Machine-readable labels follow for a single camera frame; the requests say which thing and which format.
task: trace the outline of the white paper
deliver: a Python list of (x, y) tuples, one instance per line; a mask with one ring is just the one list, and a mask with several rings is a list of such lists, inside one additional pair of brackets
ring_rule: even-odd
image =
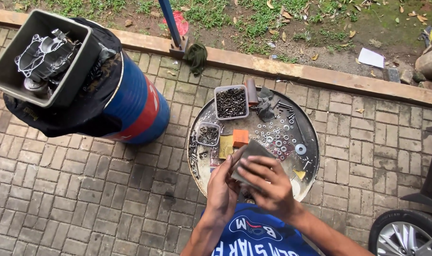
[(361, 49), (358, 61), (367, 65), (384, 68), (384, 56), (366, 48)]

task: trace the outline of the car tire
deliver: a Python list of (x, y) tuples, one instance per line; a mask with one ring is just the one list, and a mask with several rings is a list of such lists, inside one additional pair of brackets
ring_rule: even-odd
[(368, 241), (368, 249), (371, 253), (378, 255), (379, 235), (384, 227), (394, 222), (412, 224), (432, 238), (432, 214), (419, 210), (391, 210), (379, 216), (371, 226)]

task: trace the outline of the green rag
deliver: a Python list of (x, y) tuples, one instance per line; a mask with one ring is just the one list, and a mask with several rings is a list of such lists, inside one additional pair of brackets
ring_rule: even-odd
[(195, 43), (191, 45), (184, 57), (183, 60), (186, 60), (190, 65), (190, 71), (194, 73), (194, 76), (199, 76), (202, 74), (205, 69), (205, 63), (207, 62), (208, 52), (203, 44)]

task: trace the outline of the brown sandpaper roll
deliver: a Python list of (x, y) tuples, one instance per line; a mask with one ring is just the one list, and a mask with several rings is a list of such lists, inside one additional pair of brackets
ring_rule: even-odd
[(250, 106), (257, 106), (259, 104), (259, 98), (257, 97), (256, 82), (253, 78), (246, 80), (247, 88), (247, 102)]

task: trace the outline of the person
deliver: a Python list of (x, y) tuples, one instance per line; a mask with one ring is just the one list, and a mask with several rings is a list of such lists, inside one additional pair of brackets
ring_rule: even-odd
[(207, 207), (180, 256), (317, 256), (301, 234), (326, 256), (372, 256), (305, 210), (293, 198), (289, 177), (275, 159), (240, 160), (240, 175), (261, 191), (247, 186), (256, 205), (237, 204), (241, 186), (230, 173), (243, 150), (211, 173)]

